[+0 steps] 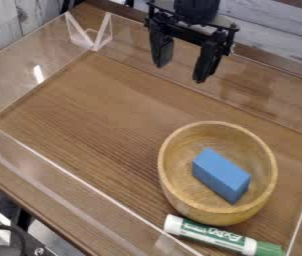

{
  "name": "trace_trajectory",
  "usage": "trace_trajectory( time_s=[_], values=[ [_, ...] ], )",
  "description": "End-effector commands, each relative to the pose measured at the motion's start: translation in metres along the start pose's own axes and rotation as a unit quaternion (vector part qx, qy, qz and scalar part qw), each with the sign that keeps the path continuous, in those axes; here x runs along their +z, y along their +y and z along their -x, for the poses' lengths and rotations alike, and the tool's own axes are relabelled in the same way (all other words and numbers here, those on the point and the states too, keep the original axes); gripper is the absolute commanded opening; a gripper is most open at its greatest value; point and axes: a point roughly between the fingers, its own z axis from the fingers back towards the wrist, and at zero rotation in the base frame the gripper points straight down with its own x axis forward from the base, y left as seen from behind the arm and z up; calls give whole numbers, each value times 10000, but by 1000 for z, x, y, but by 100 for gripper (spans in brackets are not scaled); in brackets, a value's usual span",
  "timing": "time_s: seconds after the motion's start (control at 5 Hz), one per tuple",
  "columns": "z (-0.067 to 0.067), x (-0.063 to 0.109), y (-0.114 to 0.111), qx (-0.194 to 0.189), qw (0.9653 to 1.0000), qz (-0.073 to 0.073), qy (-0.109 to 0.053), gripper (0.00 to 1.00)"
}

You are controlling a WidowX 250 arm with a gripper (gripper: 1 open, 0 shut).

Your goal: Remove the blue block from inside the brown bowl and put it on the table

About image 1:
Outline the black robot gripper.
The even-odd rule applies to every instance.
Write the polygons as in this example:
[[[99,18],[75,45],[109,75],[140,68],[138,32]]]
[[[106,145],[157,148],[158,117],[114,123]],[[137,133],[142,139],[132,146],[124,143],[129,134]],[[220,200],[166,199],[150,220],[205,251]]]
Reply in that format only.
[[[193,79],[204,83],[229,56],[240,25],[218,14],[221,0],[149,0],[146,26],[153,61],[158,68],[173,60],[174,39],[202,46]]]

